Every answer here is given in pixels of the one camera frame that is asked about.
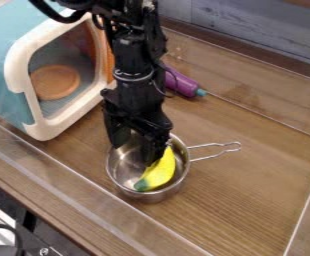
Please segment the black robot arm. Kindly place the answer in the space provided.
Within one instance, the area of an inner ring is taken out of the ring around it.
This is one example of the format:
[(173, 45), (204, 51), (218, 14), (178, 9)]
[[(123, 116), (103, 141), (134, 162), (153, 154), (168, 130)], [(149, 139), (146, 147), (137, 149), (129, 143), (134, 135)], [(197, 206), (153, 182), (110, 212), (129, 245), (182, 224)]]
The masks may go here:
[(147, 165), (165, 153), (173, 122), (162, 110), (166, 97), (168, 38), (158, 0), (29, 0), (53, 20), (69, 24), (90, 14), (105, 31), (115, 66), (114, 89), (101, 92), (110, 142), (122, 147), (133, 134), (143, 137)]

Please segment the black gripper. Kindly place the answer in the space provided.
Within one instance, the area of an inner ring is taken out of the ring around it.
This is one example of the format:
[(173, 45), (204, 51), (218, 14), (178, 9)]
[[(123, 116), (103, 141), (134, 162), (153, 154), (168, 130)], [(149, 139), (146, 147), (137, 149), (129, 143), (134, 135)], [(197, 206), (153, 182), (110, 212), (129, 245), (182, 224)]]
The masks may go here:
[(173, 122), (162, 110), (165, 71), (145, 73), (114, 70), (115, 89), (101, 92), (105, 100), (105, 125), (114, 148), (123, 146), (135, 130), (143, 137), (142, 157), (150, 166), (165, 153)]

